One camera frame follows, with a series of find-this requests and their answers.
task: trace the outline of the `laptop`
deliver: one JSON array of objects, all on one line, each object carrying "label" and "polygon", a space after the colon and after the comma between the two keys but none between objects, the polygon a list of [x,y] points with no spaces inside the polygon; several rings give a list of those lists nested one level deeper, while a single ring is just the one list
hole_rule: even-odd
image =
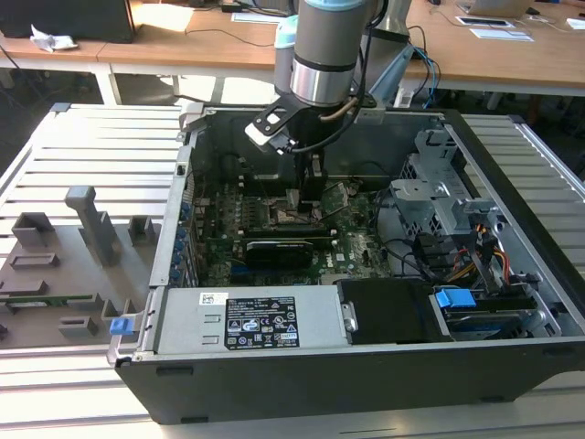
[{"label": "laptop", "polygon": [[470,16],[500,16],[521,18],[532,6],[534,0],[475,0],[458,3],[463,12]]}]

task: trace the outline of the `green circuit board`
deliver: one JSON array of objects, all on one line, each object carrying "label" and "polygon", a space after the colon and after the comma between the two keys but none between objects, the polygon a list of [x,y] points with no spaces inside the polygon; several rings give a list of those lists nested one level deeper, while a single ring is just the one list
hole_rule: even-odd
[{"label": "green circuit board", "polygon": [[[388,256],[368,227],[375,193],[359,192],[351,181],[330,183],[318,209],[301,214],[287,197],[251,197],[238,186],[212,191],[198,210],[197,236],[203,249],[201,286],[333,284],[339,279],[388,277]],[[274,231],[293,230],[294,236]],[[313,259],[307,268],[248,269],[251,241],[309,241]]]}]

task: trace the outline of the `blue latch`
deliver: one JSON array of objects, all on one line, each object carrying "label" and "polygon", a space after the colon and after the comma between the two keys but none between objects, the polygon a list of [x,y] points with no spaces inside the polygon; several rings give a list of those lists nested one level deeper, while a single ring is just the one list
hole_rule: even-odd
[{"label": "blue latch", "polygon": [[441,308],[475,308],[473,294],[466,288],[443,288],[436,295]]},{"label": "blue latch", "polygon": [[110,324],[110,334],[113,336],[131,336],[134,330],[134,319],[128,317],[116,317]]}]

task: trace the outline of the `paper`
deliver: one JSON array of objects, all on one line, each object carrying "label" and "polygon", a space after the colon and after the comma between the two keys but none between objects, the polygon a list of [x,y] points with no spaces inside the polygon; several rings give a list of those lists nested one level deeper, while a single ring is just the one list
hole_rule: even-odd
[{"label": "paper", "polygon": [[585,20],[577,18],[567,18],[567,24],[575,30],[585,30]]},{"label": "paper", "polygon": [[515,30],[496,30],[496,29],[469,29],[478,38],[506,39],[510,41],[534,41],[524,32]]},{"label": "paper", "polygon": [[53,36],[37,30],[34,26],[30,25],[33,31],[33,35],[30,40],[38,48],[42,48],[47,52],[53,53],[55,50],[63,50],[66,48],[76,48],[78,45],[73,42],[73,38],[67,35]]},{"label": "paper", "polygon": [[278,25],[285,19],[286,16],[263,16],[262,14],[254,14],[253,12],[234,12],[231,15],[231,21],[239,21],[244,23],[264,23]]}]

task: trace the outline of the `table leg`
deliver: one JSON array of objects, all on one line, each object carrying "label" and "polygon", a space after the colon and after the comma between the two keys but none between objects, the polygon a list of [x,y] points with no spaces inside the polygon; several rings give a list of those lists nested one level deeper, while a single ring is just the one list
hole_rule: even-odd
[{"label": "table leg", "polygon": [[0,84],[5,89],[14,89],[15,82],[12,80],[12,76],[10,76],[9,69],[0,69]]},{"label": "table leg", "polygon": [[497,108],[497,105],[500,103],[500,100],[502,99],[503,93],[499,93],[497,91],[494,91],[492,93],[492,95],[490,96],[490,99],[487,100],[487,109],[488,110],[495,110]]},{"label": "table leg", "polygon": [[177,75],[173,75],[173,94],[175,96],[181,94],[181,84]]},{"label": "table leg", "polygon": [[95,77],[98,80],[100,87],[101,98],[105,105],[120,105],[120,92],[118,91],[118,84],[113,73],[108,71],[96,71]]}]

